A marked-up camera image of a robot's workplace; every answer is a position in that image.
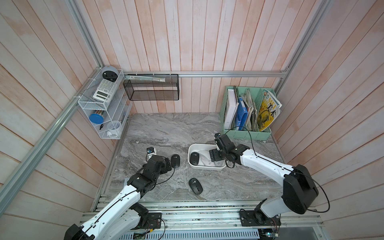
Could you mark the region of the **white smooth mouse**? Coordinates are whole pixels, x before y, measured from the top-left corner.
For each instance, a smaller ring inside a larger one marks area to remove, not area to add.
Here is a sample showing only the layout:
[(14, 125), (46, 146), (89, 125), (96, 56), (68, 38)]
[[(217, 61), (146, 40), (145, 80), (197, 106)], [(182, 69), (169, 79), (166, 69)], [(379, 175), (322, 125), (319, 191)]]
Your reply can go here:
[(215, 164), (211, 160), (210, 152), (207, 150), (199, 151), (200, 161), (205, 167), (214, 167)]

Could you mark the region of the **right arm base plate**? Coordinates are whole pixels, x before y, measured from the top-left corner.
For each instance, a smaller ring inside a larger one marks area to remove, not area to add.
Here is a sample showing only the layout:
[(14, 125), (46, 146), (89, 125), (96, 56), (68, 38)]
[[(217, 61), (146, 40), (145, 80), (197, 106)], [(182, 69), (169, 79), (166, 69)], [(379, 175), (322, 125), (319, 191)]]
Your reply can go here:
[(281, 220), (279, 216), (268, 218), (262, 212), (258, 212), (255, 210), (246, 211), (244, 209), (240, 209), (239, 215), (243, 227), (279, 227), (281, 225)]

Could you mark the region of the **black smooth mouse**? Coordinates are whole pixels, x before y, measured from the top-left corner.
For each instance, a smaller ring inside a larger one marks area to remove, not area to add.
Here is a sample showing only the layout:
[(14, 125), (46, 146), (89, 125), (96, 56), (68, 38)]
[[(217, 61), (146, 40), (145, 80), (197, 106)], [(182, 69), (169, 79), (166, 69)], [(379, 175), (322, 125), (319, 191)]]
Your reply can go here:
[(178, 154), (174, 154), (171, 156), (171, 166), (174, 169), (177, 169), (180, 167), (181, 158)]

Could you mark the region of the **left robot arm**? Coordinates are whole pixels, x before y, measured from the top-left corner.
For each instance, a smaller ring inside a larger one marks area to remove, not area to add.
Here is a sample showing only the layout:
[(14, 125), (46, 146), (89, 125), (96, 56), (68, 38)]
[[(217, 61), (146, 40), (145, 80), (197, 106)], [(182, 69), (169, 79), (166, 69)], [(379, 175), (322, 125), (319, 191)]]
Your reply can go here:
[(168, 158), (153, 155), (106, 207), (81, 226), (69, 227), (64, 239), (117, 240), (129, 230), (157, 228), (161, 214), (150, 214), (139, 200), (156, 186), (160, 175), (171, 170)]

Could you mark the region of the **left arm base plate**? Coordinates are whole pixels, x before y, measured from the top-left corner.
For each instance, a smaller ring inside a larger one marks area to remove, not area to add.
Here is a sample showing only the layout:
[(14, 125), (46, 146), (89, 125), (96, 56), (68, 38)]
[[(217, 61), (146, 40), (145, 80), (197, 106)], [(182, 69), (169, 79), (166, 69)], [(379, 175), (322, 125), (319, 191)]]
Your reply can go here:
[(147, 213), (140, 216), (138, 225), (132, 230), (160, 229), (162, 227), (162, 213)]

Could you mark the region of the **black ribbed mouse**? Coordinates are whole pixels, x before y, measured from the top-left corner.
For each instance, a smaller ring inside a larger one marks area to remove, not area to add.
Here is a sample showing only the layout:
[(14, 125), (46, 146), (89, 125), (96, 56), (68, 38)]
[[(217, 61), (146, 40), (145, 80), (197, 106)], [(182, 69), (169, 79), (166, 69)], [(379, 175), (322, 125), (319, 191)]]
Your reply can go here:
[(195, 195), (200, 195), (204, 190), (201, 183), (196, 178), (191, 178), (189, 180), (189, 186)]

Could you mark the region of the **white plastic storage box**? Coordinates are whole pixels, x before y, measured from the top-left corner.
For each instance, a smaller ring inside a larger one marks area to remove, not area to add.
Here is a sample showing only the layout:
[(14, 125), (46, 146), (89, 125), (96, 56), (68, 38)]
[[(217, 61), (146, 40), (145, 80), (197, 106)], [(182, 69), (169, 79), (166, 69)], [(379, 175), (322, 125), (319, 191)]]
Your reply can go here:
[[(208, 144), (192, 144), (190, 147), (189, 147), (189, 150), (188, 150), (188, 162), (190, 160), (190, 154), (192, 152), (197, 152), (199, 153), (199, 151), (202, 151), (202, 150), (207, 150), (210, 152), (210, 150), (217, 150), (217, 146), (216, 145), (208, 145)], [(199, 161), (199, 165), (198, 166), (192, 166), (189, 162), (189, 165), (193, 168), (193, 169), (198, 169), (198, 170), (210, 170), (210, 171), (221, 171), (223, 170), (225, 167), (226, 167), (226, 163), (224, 160), (221, 160), (221, 161), (218, 161), (218, 162), (213, 162), (215, 164), (214, 167), (205, 167), (201, 161)]]

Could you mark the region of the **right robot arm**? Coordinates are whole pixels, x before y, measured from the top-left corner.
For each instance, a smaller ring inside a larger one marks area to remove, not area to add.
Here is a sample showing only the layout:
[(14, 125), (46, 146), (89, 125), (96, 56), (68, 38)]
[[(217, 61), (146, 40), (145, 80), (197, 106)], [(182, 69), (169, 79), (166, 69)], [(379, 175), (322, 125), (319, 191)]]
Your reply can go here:
[(248, 146), (236, 146), (225, 134), (215, 134), (215, 143), (215, 157), (256, 170), (283, 187), (281, 196), (263, 200), (257, 205), (254, 210), (257, 221), (286, 212), (303, 215), (318, 197), (319, 190), (305, 166), (282, 164), (256, 153)]

